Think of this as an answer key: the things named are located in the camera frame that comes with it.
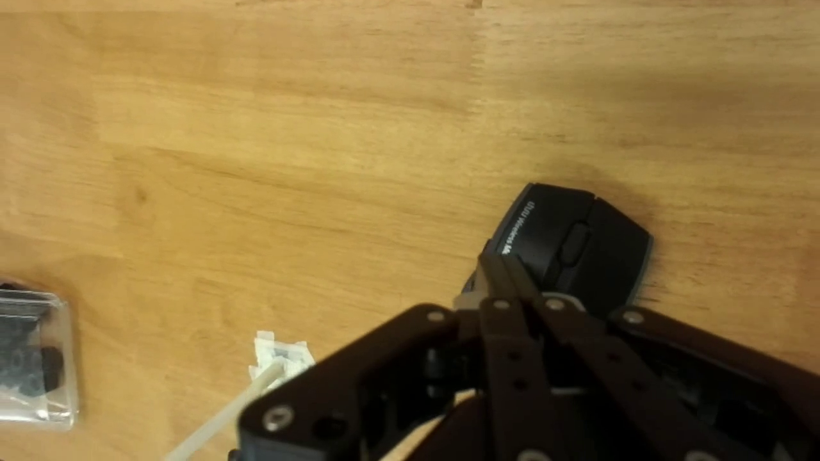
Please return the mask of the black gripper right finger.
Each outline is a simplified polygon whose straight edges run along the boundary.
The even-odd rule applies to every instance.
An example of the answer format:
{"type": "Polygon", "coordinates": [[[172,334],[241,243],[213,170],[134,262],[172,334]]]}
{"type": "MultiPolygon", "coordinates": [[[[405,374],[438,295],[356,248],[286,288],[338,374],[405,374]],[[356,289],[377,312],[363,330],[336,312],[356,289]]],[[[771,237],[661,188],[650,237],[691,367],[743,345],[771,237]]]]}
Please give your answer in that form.
{"type": "Polygon", "coordinates": [[[820,461],[819,374],[643,308],[535,312],[653,461],[820,461]]]}

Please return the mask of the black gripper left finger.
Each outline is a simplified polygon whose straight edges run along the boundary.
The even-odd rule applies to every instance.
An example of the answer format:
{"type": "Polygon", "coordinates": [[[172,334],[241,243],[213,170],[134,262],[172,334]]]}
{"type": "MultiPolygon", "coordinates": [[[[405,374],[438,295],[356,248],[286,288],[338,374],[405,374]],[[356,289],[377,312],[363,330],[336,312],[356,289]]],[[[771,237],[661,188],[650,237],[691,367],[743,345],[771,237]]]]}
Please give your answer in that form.
{"type": "Polygon", "coordinates": [[[520,260],[484,253],[466,308],[414,304],[251,399],[234,461],[379,461],[421,426],[409,461],[551,454],[539,304],[520,260]]]}

